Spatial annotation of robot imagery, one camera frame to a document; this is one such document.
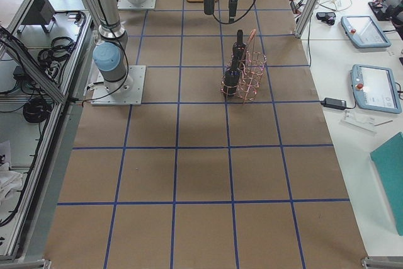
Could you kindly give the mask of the blue teach pendant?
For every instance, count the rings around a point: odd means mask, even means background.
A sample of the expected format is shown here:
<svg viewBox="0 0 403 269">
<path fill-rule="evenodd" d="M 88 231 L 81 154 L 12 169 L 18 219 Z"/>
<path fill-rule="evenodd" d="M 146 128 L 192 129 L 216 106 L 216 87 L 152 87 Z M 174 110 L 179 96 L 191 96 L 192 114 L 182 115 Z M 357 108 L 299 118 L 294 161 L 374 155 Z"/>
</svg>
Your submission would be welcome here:
<svg viewBox="0 0 403 269">
<path fill-rule="evenodd" d="M 394 114 L 402 112 L 390 68 L 355 64 L 351 70 L 351 83 L 360 108 Z"/>
<path fill-rule="evenodd" d="M 390 40 L 371 16 L 343 16 L 341 26 L 357 48 L 372 49 L 391 46 Z"/>
</svg>

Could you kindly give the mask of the clear acrylic holder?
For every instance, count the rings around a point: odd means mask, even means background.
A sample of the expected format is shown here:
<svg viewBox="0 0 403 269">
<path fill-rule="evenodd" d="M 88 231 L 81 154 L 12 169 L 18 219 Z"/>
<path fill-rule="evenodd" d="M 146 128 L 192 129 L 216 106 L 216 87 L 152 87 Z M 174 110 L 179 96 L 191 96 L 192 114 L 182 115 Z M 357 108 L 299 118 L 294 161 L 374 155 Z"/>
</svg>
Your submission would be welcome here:
<svg viewBox="0 0 403 269">
<path fill-rule="evenodd" d="M 377 133 L 375 129 L 375 119 L 373 117 L 357 114 L 352 110 L 346 110 L 344 112 L 341 122 L 346 125 L 357 127 L 361 130 L 366 130 L 371 134 Z"/>
</svg>

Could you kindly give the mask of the blue teach pendant near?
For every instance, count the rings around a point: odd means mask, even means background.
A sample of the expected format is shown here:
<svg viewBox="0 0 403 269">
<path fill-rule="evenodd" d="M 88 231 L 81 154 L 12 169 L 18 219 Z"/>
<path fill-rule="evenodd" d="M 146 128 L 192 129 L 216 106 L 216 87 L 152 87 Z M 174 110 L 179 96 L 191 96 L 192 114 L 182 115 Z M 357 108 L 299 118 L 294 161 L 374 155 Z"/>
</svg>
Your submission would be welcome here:
<svg viewBox="0 0 403 269">
<path fill-rule="evenodd" d="M 402 112 L 390 68 L 355 64 L 351 70 L 351 83 L 360 108 L 394 114 Z"/>
</svg>

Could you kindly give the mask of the blue teach pendant far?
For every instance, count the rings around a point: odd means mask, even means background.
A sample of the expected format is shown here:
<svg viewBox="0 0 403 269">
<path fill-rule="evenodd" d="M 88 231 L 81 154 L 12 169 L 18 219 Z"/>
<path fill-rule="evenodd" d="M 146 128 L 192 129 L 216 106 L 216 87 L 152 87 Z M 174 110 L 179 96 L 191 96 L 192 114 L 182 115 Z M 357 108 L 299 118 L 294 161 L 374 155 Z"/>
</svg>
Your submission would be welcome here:
<svg viewBox="0 0 403 269">
<path fill-rule="evenodd" d="M 341 26 L 357 48 L 372 49 L 391 46 L 390 40 L 371 16 L 343 16 Z"/>
</svg>

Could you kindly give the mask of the teal box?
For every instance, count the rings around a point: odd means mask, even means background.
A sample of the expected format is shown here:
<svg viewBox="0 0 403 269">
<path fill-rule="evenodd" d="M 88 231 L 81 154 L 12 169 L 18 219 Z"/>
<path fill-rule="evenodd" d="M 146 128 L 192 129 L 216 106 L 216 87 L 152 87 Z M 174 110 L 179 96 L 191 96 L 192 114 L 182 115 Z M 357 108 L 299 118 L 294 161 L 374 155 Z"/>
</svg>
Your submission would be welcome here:
<svg viewBox="0 0 403 269">
<path fill-rule="evenodd" d="M 398 235 L 402 235 L 402 132 L 370 153 L 388 198 Z"/>
</svg>

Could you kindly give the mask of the dark wine bottle end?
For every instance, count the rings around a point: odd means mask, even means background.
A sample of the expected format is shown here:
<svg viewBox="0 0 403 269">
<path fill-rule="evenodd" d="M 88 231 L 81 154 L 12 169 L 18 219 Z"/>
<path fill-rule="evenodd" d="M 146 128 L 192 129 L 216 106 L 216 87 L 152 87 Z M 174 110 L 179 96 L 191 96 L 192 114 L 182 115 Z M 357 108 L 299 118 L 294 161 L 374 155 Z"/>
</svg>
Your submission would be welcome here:
<svg viewBox="0 0 403 269">
<path fill-rule="evenodd" d="M 233 56 L 230 66 L 226 68 L 224 74 L 222 92 L 225 98 L 229 98 L 236 94 L 240 75 L 241 70 L 239 69 L 239 60 L 237 57 Z"/>
</svg>

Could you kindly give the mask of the black power adapter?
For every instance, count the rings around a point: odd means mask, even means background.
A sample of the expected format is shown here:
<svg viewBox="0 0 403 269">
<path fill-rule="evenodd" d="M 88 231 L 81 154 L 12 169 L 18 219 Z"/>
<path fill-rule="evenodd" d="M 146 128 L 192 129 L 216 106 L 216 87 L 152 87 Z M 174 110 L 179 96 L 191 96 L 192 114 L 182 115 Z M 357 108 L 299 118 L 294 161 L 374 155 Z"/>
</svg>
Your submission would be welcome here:
<svg viewBox="0 0 403 269">
<path fill-rule="evenodd" d="M 321 101 L 321 105 L 326 108 L 332 108 L 336 110 L 345 110 L 347 109 L 346 101 L 334 98 L 324 98 Z"/>
</svg>

